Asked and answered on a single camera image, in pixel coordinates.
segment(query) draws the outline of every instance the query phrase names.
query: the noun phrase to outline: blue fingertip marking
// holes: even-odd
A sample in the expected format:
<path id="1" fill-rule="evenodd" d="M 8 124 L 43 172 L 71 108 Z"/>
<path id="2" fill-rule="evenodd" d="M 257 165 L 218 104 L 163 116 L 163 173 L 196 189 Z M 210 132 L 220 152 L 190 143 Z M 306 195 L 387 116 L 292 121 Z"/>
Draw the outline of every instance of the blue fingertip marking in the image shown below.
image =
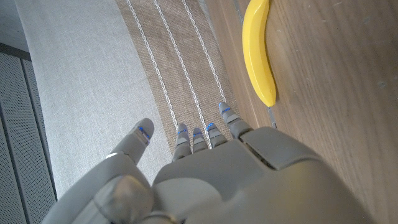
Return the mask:
<path id="1" fill-rule="evenodd" d="M 213 123 L 210 123 L 208 126 L 207 126 L 207 130 L 209 130 L 209 127 L 211 126 L 211 125 L 213 125 Z"/>
<path id="2" fill-rule="evenodd" d="M 201 134 L 201 133 L 193 134 L 193 137 L 197 136 L 198 134 Z"/>
<path id="3" fill-rule="evenodd" d="M 177 132 L 177 134 L 180 134 L 181 132 L 187 132 L 187 130 L 184 129 L 184 130 L 182 130 L 182 131 Z"/>
<path id="4" fill-rule="evenodd" d="M 226 108 L 225 110 L 223 110 L 222 112 L 221 112 L 221 114 L 223 114 L 225 111 L 229 111 L 231 108 Z"/>
<path id="5" fill-rule="evenodd" d="M 142 134 L 145 134 L 145 135 L 147 136 L 147 138 L 150 139 L 149 134 L 147 134 L 147 133 L 145 132 L 144 128 L 138 127 L 138 129 L 141 131 Z"/>

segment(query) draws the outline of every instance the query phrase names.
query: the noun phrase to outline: robotic finger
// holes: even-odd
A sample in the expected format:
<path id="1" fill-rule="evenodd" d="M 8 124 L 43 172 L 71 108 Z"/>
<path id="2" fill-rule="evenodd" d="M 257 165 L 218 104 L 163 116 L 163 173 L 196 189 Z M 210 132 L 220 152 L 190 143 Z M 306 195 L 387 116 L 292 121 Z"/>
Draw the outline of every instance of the robotic finger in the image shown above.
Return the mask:
<path id="1" fill-rule="evenodd" d="M 173 162 L 185 156 L 189 156 L 190 154 L 192 154 L 192 152 L 188 129 L 185 124 L 180 123 L 177 128 L 177 140 L 175 142 Z"/>
<path id="2" fill-rule="evenodd" d="M 193 130 L 193 153 L 208 149 L 205 138 L 203 137 L 199 128 Z"/>
<path id="3" fill-rule="evenodd" d="M 228 104 L 224 102 L 219 103 L 218 110 L 223 117 L 224 122 L 228 125 L 233 138 L 237 139 L 242 134 L 253 130 L 235 113 L 235 111 L 231 109 L 230 106 L 228 106 Z"/>
<path id="4" fill-rule="evenodd" d="M 210 144 L 213 148 L 227 142 L 225 136 L 223 136 L 215 124 L 210 123 L 207 126 L 207 131 L 209 133 Z"/>
<path id="5" fill-rule="evenodd" d="M 140 120 L 106 158 L 116 154 L 125 154 L 137 165 L 153 133 L 153 122 L 149 118 Z"/>

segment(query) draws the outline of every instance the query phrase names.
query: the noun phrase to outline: white stripe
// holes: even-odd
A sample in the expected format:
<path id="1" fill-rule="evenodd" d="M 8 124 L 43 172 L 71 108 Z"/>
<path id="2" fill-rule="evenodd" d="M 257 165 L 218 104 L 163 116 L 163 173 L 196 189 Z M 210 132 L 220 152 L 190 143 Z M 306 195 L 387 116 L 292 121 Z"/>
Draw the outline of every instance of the white stripe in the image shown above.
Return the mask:
<path id="1" fill-rule="evenodd" d="M 154 64 L 154 67 L 155 67 L 155 70 L 156 70 L 156 74 L 157 74 L 157 78 L 159 78 L 160 85 L 162 86 L 162 89 L 163 89 L 163 94 L 164 94 L 164 96 L 166 97 L 167 106 L 169 107 L 170 114 L 172 115 L 173 124 L 174 124 L 174 126 L 175 126 L 175 131 L 177 131 L 177 126 L 178 126 L 178 124 L 177 124 L 177 120 L 175 119 L 175 115 L 174 115 L 174 111 L 173 111 L 173 106 L 172 106 L 172 104 L 171 104 L 171 102 L 170 102 L 170 98 L 169 98 L 169 96 L 168 96 L 168 94 L 167 94 L 167 90 L 166 90 L 166 87 L 165 87 L 165 85 L 164 85 L 162 75 L 160 74 L 159 68 L 157 67 L 157 63 L 156 63 L 156 61 L 155 61 L 154 54 L 152 53 L 152 50 L 151 50 L 150 47 L 149 47 L 149 44 L 148 44 L 148 41 L 147 41 L 147 37 L 145 36 L 144 31 L 142 30 L 141 23 L 139 22 L 139 19 L 138 19 L 138 17 L 137 17 L 137 14 L 136 14 L 136 12 L 134 11 L 134 8 L 132 7 L 132 5 L 131 5 L 131 3 L 130 3 L 130 0 L 126 0 L 126 1 L 127 1 L 127 3 L 129 4 L 129 7 L 130 7 L 130 10 L 131 10 L 131 12 L 132 12 L 132 15 L 134 16 L 134 19 L 136 20 L 136 23 L 137 23 L 139 32 L 141 33 L 142 39 L 144 39 L 145 46 L 147 47 L 148 53 L 149 53 L 149 55 L 150 55 L 150 59 L 152 60 L 152 63 Z"/>
<path id="2" fill-rule="evenodd" d="M 197 106 L 197 110 L 198 110 L 198 113 L 199 113 L 201 125 L 203 126 L 203 129 L 205 130 L 205 134 L 206 134 L 206 138 L 207 138 L 207 145 L 209 146 L 209 148 L 211 148 L 209 133 L 208 133 L 208 131 L 206 129 L 205 119 L 203 118 L 203 115 L 201 114 L 201 109 L 199 107 L 198 98 L 197 98 L 197 95 L 196 95 L 195 91 L 193 90 L 193 86 L 191 84 L 191 79 L 189 78 L 189 74 L 187 72 L 187 68 L 185 68 L 185 64 L 184 64 L 184 61 L 182 60 L 181 53 L 178 50 L 177 44 L 175 43 L 173 35 L 172 35 L 171 31 L 170 31 L 169 25 L 167 25 L 167 22 L 166 22 L 166 19 L 164 18 L 162 10 L 160 9 L 160 7 L 159 7 L 159 5 L 158 5 L 156 0 L 154 0 L 154 3 L 155 3 L 155 6 L 156 6 L 157 10 L 159 11 L 159 14 L 160 14 L 160 16 L 161 16 L 161 18 L 163 20 L 164 26 L 167 29 L 167 32 L 169 33 L 170 39 L 171 39 L 171 41 L 173 43 L 173 46 L 174 46 L 175 52 L 177 53 L 178 59 L 180 60 L 180 63 L 181 63 L 181 66 L 182 66 L 182 70 L 184 71 L 185 77 L 187 78 L 187 82 L 188 82 L 189 87 L 190 87 L 191 92 L 192 92 L 193 100 L 195 101 L 195 104 Z"/>
<path id="3" fill-rule="evenodd" d="M 190 12 L 190 10 L 189 10 L 189 7 L 187 6 L 187 3 L 185 2 L 185 0 L 182 0 L 182 3 L 183 3 L 184 6 L 185 6 L 185 10 L 186 10 L 187 13 L 188 13 L 188 16 L 189 16 L 189 19 L 190 19 L 191 22 L 192 22 L 193 28 L 195 29 L 195 32 L 196 32 L 197 35 L 198 35 L 200 44 L 201 44 L 201 46 L 203 47 L 203 51 L 205 52 L 207 61 L 209 62 L 209 65 L 210 65 L 210 68 L 211 68 L 211 72 L 213 72 L 214 79 L 215 79 L 216 82 L 217 82 L 217 86 L 218 86 L 218 89 L 219 89 L 219 91 L 220 91 L 221 97 L 222 97 L 223 101 L 226 103 L 226 99 L 225 99 L 225 96 L 224 96 L 224 91 L 223 91 L 223 89 L 222 89 L 222 87 L 221 87 L 220 81 L 218 80 L 218 75 L 216 74 L 216 70 L 214 69 L 213 62 L 211 61 L 210 56 L 209 56 L 209 54 L 208 54 L 208 52 L 207 52 L 207 48 L 206 48 L 206 46 L 205 46 L 205 43 L 203 42 L 203 39 L 202 39 L 202 37 L 201 37 L 201 35 L 200 35 L 200 33 L 199 33 L 197 24 L 196 24 L 195 20 L 193 19 L 192 14 L 191 14 L 191 12 Z"/>

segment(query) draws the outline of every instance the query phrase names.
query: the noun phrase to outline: wood grain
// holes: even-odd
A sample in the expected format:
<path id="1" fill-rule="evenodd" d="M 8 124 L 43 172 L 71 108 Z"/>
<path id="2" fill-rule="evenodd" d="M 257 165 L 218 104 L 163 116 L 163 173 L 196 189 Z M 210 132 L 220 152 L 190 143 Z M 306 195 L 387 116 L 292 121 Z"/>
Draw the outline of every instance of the wood grain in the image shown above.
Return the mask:
<path id="1" fill-rule="evenodd" d="M 239 1 L 242 14 L 248 2 Z M 207 4 L 223 56 L 239 51 L 223 46 L 241 38 L 233 0 Z M 395 0 L 272 1 L 266 30 L 278 129 L 325 158 L 379 223 L 398 223 L 397 10 Z M 239 109 L 251 101 L 264 114 L 256 97 L 237 97 Z"/>
<path id="2" fill-rule="evenodd" d="M 241 117 L 255 128 L 270 126 L 267 107 L 254 92 L 243 62 L 242 25 L 237 16 L 231 17 L 231 12 L 236 13 L 233 2 L 225 4 L 224 1 L 206 1 L 206 3 L 211 17 L 216 15 L 212 22 L 236 101 L 241 102 L 238 103 Z"/>

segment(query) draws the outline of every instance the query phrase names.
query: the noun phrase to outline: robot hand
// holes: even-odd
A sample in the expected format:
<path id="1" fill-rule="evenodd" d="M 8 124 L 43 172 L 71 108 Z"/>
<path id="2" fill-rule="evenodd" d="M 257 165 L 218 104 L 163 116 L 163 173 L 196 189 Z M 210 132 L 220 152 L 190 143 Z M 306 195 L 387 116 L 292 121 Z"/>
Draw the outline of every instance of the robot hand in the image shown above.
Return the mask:
<path id="1" fill-rule="evenodd" d="M 224 122 L 228 125 L 229 130 L 234 139 L 239 138 L 242 134 L 252 131 L 252 128 L 243 121 L 226 103 L 220 103 L 218 105 L 218 109 L 220 111 L 221 116 L 224 119 Z M 213 123 L 210 123 L 206 131 L 208 131 L 208 135 L 210 138 L 210 144 L 212 148 L 215 148 L 221 144 L 227 142 L 227 139 L 224 135 L 218 130 L 217 126 Z M 205 138 L 201 133 L 199 128 L 195 128 L 193 130 L 193 146 L 192 152 L 190 149 L 190 140 L 188 135 L 187 126 L 183 123 L 180 123 L 177 128 L 177 140 L 175 144 L 173 162 L 178 159 L 189 156 L 192 153 L 200 152 L 202 150 L 208 149 Z"/>
<path id="2" fill-rule="evenodd" d="M 136 167 L 154 125 L 138 122 L 107 158 L 51 208 L 43 223 L 373 223 L 320 156 L 282 132 L 253 130 L 226 103 L 215 124 L 178 126 L 172 163 L 152 186 Z"/>

